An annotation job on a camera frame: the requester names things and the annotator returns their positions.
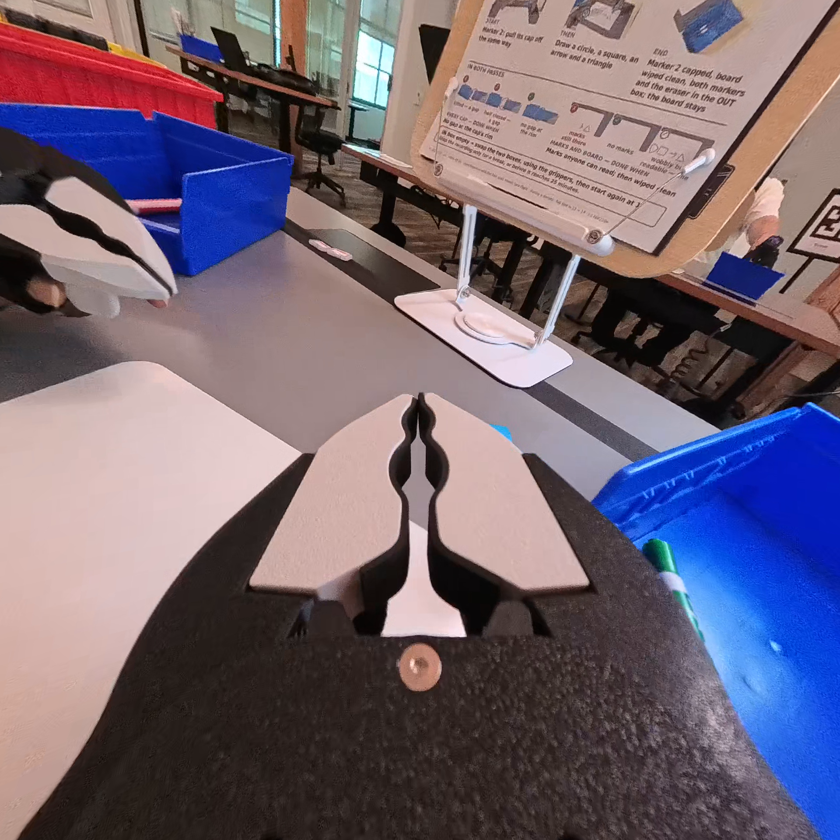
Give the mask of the office desk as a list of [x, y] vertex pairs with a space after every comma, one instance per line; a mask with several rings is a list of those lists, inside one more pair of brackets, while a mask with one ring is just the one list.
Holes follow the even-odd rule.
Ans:
[[278, 101], [280, 104], [277, 121], [279, 151], [295, 154], [292, 148], [294, 142], [291, 126], [291, 108], [302, 108], [305, 104], [309, 103], [323, 109], [341, 110], [340, 104], [332, 99], [308, 94], [294, 88], [278, 86], [266, 80], [250, 77], [247, 74], [236, 72], [211, 60], [186, 53], [173, 45], [165, 45], [164, 48], [168, 53], [176, 56], [181, 61], [183, 74], [221, 93], [224, 98], [224, 104], [228, 103], [229, 96], [232, 92], [231, 85], [234, 81], [240, 87], [249, 86], [266, 91], [272, 99]]

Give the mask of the green whiteboard marker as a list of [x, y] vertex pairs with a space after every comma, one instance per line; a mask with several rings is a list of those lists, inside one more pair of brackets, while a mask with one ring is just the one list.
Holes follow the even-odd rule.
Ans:
[[642, 553], [654, 567], [660, 580], [665, 584], [677, 605], [688, 618], [699, 640], [704, 643], [704, 634], [701, 631], [686, 584], [679, 573], [676, 556], [669, 543], [661, 539], [649, 539], [644, 543]]

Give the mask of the person's left hand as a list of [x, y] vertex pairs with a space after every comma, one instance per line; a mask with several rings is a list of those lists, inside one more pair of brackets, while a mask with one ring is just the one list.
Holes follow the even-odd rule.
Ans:
[[1, 310], [20, 308], [35, 314], [57, 312], [67, 304], [62, 284], [21, 266], [1, 268]]

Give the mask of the wooden desk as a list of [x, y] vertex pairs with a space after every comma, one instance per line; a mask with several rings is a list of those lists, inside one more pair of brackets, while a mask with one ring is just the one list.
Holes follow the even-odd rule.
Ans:
[[[406, 164], [387, 160], [378, 150], [344, 143], [342, 152], [360, 162], [360, 179], [381, 195], [380, 219], [374, 230], [380, 236], [404, 246], [393, 222], [397, 201], [423, 210], [436, 222], [460, 228], [460, 202], [423, 185]], [[822, 309], [777, 293], [766, 293], [758, 301], [739, 299], [721, 289], [685, 275], [669, 274], [651, 280], [614, 276], [582, 261], [575, 278], [599, 288], [617, 291], [647, 314], [661, 313], [706, 335], [717, 333], [725, 342], [754, 359], [798, 346], [820, 352], [838, 361], [838, 320]]]

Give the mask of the white paper sign board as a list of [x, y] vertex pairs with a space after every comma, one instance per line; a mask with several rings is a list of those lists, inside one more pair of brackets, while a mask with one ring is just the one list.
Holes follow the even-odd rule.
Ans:
[[428, 185], [624, 277], [707, 249], [838, 82], [838, 2], [460, 2]]

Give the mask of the black framed sign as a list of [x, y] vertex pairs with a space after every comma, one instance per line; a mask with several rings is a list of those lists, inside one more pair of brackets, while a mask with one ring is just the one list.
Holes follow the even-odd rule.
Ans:
[[794, 237], [787, 252], [805, 258], [791, 276], [797, 278], [815, 261], [837, 265], [839, 263], [839, 188], [834, 188], [801, 232]]

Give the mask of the white stand with round base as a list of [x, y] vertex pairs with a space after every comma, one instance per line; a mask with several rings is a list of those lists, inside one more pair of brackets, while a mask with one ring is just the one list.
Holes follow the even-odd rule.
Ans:
[[463, 223], [459, 238], [455, 324], [477, 341], [499, 346], [513, 345], [526, 351], [535, 351], [546, 343], [554, 333], [554, 328], [580, 266], [581, 255], [573, 253], [568, 261], [553, 298], [548, 319], [542, 330], [535, 332], [531, 338], [527, 338], [524, 332], [518, 332], [510, 325], [511, 322], [508, 317], [497, 314], [495, 309], [477, 309], [469, 306], [466, 302], [470, 294], [469, 273], [476, 220], [476, 207], [468, 204], [464, 205]]

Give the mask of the red storage bin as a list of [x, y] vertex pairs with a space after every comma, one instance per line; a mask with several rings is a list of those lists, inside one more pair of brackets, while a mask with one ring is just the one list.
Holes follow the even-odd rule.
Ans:
[[1, 101], [159, 112], [215, 129], [223, 96], [153, 62], [2, 23]]

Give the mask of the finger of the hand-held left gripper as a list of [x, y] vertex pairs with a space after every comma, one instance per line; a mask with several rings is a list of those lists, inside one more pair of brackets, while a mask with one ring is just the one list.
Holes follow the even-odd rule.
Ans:
[[46, 211], [30, 205], [2, 205], [1, 235], [37, 256], [47, 275], [64, 286], [68, 301], [87, 316], [113, 319], [120, 314], [120, 297], [82, 272], [91, 268], [89, 257], [108, 254], [91, 241], [67, 232]]
[[168, 259], [132, 209], [78, 177], [54, 180], [45, 191], [50, 215], [67, 232], [107, 256], [89, 257], [85, 276], [119, 298], [168, 301], [177, 285]]

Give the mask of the blue open-front storage bin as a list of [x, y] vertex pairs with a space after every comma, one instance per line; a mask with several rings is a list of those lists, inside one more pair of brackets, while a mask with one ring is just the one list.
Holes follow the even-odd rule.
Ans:
[[278, 150], [159, 112], [3, 103], [1, 124], [88, 165], [125, 200], [180, 200], [142, 218], [176, 275], [285, 225], [293, 159]]

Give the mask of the black laptop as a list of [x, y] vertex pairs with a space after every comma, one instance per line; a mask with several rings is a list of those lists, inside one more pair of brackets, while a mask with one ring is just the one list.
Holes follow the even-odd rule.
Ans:
[[236, 35], [217, 27], [211, 27], [211, 31], [226, 68], [249, 77], [268, 78], [266, 74], [274, 67], [262, 62], [254, 63], [246, 58]]

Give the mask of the shallow blue bin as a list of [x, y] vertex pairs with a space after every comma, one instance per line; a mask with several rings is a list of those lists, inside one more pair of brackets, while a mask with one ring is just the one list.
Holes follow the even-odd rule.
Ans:
[[782, 272], [723, 252], [701, 285], [730, 298], [754, 303], [783, 277]]

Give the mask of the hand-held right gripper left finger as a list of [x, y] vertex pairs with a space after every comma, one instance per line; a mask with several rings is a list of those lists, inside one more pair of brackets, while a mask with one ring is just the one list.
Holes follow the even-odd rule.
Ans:
[[323, 600], [388, 600], [408, 566], [408, 503], [417, 399], [352, 421], [314, 454], [249, 580], [254, 590]]

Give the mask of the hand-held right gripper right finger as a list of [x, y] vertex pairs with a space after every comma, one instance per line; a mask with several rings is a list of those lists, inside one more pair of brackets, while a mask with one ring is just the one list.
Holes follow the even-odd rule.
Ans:
[[581, 592], [590, 579], [522, 451], [435, 393], [419, 396], [429, 546], [514, 595]]

